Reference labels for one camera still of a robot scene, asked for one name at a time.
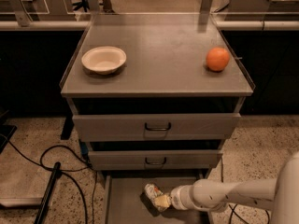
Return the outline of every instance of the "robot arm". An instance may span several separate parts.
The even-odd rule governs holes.
[[[272,211],[271,224],[298,224],[299,152],[289,158],[277,179],[239,183],[200,179],[193,185],[179,186],[170,193],[158,194],[151,201],[160,210],[173,205],[178,210],[208,212],[221,212],[226,209],[227,203],[237,203]]]

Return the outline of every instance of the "terrazzo floor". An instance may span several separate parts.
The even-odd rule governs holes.
[[[41,154],[49,147],[65,145],[78,155],[78,135],[74,129],[69,140],[61,140],[63,118],[9,119],[7,124],[16,125],[12,144],[29,159],[39,162]],[[245,116],[242,117],[230,139],[223,147],[224,182],[274,178],[281,165],[299,149],[299,116]],[[64,148],[55,148],[45,155],[44,164],[52,167],[55,162],[62,169],[80,169],[84,164]],[[50,172],[32,164],[7,145],[0,155],[0,197],[42,197]],[[221,181],[221,162],[209,179]],[[90,169],[69,173],[83,190],[88,223],[100,223],[104,190],[96,183],[95,173]],[[248,223],[267,223],[264,210],[238,206],[235,210]],[[36,209],[0,210],[0,223],[34,223]],[[212,214],[214,224],[229,223],[231,210]],[[50,209],[44,223],[84,223],[84,209],[77,187],[66,176],[58,179]],[[234,216],[232,223],[243,223]]]

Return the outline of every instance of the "bowl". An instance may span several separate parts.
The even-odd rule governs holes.
[[[83,66],[100,75],[114,73],[125,61],[124,51],[115,47],[90,49],[82,56]]]

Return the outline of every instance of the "orange fruit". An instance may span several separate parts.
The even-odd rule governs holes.
[[[212,71],[224,70],[229,61],[230,54],[224,48],[213,48],[206,55],[206,66]]]

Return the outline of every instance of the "drawer handle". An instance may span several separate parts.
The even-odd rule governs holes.
[[[162,161],[162,162],[154,162],[154,161],[148,161],[148,158],[146,158],[146,164],[147,165],[165,165],[166,164],[166,162],[167,162],[167,158],[166,157],[164,157],[164,160]]]
[[[169,122],[168,123],[168,126],[165,127],[165,128],[155,128],[155,127],[149,127],[148,126],[148,123],[145,123],[144,124],[144,128],[147,130],[147,131],[169,131],[171,129],[171,123]]]

